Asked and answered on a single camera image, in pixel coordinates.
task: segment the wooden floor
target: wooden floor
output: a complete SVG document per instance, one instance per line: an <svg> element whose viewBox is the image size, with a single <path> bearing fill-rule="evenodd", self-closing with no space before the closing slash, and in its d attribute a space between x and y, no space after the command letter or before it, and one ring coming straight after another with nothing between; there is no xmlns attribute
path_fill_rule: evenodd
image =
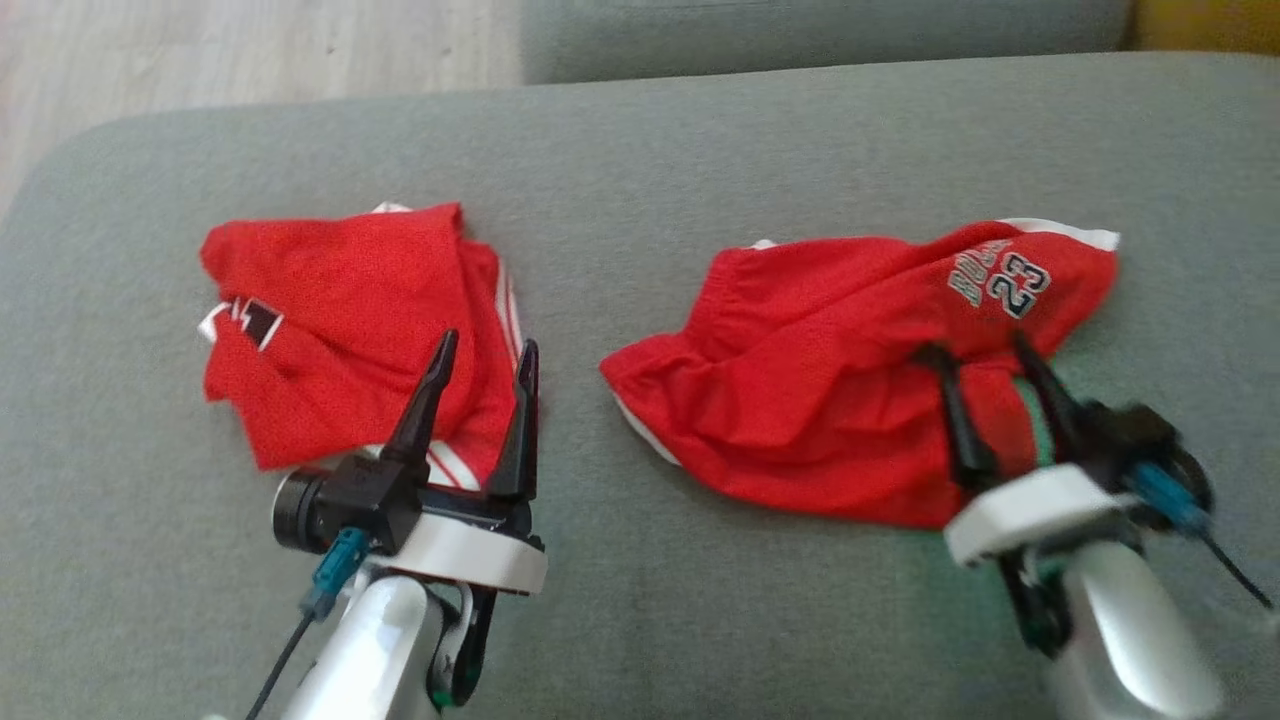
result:
<svg viewBox="0 0 1280 720"><path fill-rule="evenodd" d="M60 141L250 102L517 85L517 0L0 0L0 217Z"/></svg>

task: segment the black round motor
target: black round motor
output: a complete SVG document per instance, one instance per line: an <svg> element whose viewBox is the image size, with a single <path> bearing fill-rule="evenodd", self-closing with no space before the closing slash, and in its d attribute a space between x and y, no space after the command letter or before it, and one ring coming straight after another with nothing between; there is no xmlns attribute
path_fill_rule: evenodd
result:
<svg viewBox="0 0 1280 720"><path fill-rule="evenodd" d="M315 496L329 478L328 470L300 468L280 480L271 507L271 529L283 547L324 555L329 543L320 533Z"/></svg>

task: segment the robotic arm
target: robotic arm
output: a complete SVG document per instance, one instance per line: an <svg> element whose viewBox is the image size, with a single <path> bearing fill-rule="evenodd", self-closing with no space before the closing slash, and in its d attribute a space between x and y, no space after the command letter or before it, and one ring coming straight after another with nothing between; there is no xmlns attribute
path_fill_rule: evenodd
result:
<svg viewBox="0 0 1280 720"><path fill-rule="evenodd" d="M288 655L339 593L338 628L294 693L284 717L439 717L465 705L484 665L499 593L536 594L547 555L532 534L538 496L538 346L525 343L516 407L498 466L483 493L428 484L428 445L449 382L457 332L440 341L421 384L376 459L351 455L335 470L303 468L276 491L273 525L289 548L324 555L302 623L282 653L250 720ZM456 588L451 603L436 589Z"/></svg>
<svg viewBox="0 0 1280 720"><path fill-rule="evenodd" d="M1219 717L1222 683L1143 559L1140 536L1202 538L1270 609L1210 536L1204 471L1149 407L1076 402L1024 336L1015 348L1056 464L1007 482L965 407L955 357L923 351L941 379L952 478L973 495L945 530L952 559L997 564L1024 642L1050 661L1064 720Z"/></svg>

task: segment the folded red clothing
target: folded red clothing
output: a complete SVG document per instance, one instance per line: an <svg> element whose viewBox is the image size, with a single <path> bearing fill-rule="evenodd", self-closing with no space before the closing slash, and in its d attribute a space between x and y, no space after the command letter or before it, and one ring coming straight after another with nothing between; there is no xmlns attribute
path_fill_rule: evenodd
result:
<svg viewBox="0 0 1280 720"><path fill-rule="evenodd" d="M457 204L380 210L393 211L209 233L200 256L223 304L205 324L206 397L232 402L262 469L379 443L457 328L428 460L433 482L476 489L513 406L522 340L509 278L490 247L462 238Z"/></svg>
<svg viewBox="0 0 1280 720"><path fill-rule="evenodd" d="M927 342L1006 474L1036 465L1011 337L1043 355L1102 302L1119 236L1037 219L721 252L689 323L600 364L628 421L712 488L800 512L941 528L966 498L947 477Z"/></svg>

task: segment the gray fabric surface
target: gray fabric surface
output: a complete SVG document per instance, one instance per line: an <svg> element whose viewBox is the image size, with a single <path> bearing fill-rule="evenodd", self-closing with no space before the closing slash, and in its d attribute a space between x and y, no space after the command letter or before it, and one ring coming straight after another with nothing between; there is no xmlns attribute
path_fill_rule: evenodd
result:
<svg viewBox="0 0 1280 720"><path fill-rule="evenodd" d="M54 152L0 234L0 716L241 716L314 557L205 405L197 263L230 218L465 204L543 346L544 594L504 598L461 717L1047 719L997 578L937 534L787 516L658 459L596 373L682 324L713 254L1030 215L1125 233L1068 342L1220 491L1271 589L1280 61L1142 54L557 86L119 122ZM1207 552L1156 570L1230 685L1280 714L1276 642ZM333 623L285 673L279 710Z"/></svg>
<svg viewBox="0 0 1280 720"><path fill-rule="evenodd" d="M527 0L525 82L1115 50L1128 0Z"/></svg>

